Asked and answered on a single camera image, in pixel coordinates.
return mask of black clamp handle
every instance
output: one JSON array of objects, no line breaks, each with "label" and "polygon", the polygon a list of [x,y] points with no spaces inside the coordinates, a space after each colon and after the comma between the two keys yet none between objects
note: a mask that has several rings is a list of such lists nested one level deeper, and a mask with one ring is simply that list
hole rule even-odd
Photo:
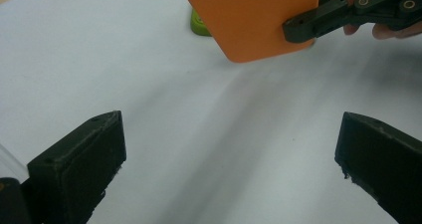
[{"label": "black clamp handle", "polygon": [[319,6],[283,24],[286,40],[302,43],[346,24],[385,24],[398,31],[422,21],[422,0],[319,0]]}]

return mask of green object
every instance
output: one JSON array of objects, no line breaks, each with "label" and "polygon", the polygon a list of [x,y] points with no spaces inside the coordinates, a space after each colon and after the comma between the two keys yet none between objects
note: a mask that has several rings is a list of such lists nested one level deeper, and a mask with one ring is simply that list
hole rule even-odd
[{"label": "green object", "polygon": [[211,37],[210,32],[195,9],[192,9],[192,15],[190,16],[190,29],[196,35]]}]

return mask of clamp jaw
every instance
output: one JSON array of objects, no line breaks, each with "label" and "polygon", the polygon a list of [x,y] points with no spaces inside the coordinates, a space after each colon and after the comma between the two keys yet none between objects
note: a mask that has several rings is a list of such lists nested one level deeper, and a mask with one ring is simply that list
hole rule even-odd
[{"label": "clamp jaw", "polygon": [[302,43],[346,24],[379,23],[398,31],[422,21],[422,0],[319,0],[319,6],[283,24],[286,40]]}]

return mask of white table surface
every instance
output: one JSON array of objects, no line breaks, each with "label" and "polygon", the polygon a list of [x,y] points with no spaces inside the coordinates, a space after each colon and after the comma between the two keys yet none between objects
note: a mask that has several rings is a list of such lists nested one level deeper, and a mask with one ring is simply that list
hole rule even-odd
[{"label": "white table surface", "polygon": [[127,162],[89,223],[396,223],[334,150],[344,112],[422,138],[422,37],[367,25],[237,65],[189,16],[186,0],[1,4],[0,143],[25,165],[122,111]]}]

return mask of orange block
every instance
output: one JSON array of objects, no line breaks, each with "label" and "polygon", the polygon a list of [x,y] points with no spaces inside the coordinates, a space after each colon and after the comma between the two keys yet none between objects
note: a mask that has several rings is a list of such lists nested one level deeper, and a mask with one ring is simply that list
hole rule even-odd
[{"label": "orange block", "polygon": [[244,63],[304,49],[286,41],[282,25],[317,7],[318,0],[189,0],[220,48]]}]

